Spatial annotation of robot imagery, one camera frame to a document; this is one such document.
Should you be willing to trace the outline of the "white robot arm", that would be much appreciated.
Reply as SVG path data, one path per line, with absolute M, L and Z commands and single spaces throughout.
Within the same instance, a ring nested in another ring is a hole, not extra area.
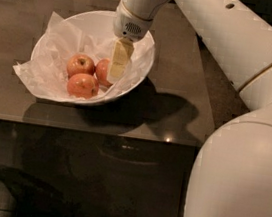
M 167 1 L 121 0 L 115 34 L 141 40 Z M 272 27 L 239 0 L 174 1 L 250 110 L 201 147 L 183 217 L 272 217 Z

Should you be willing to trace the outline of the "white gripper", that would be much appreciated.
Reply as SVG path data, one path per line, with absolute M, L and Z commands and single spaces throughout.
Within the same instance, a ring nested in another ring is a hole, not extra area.
M 151 26 L 152 21 L 142 20 L 130 13 L 122 2 L 118 4 L 113 29 L 120 39 L 114 42 L 108 67 L 107 79 L 110 83 L 120 80 L 134 52 L 133 42 L 143 39 Z

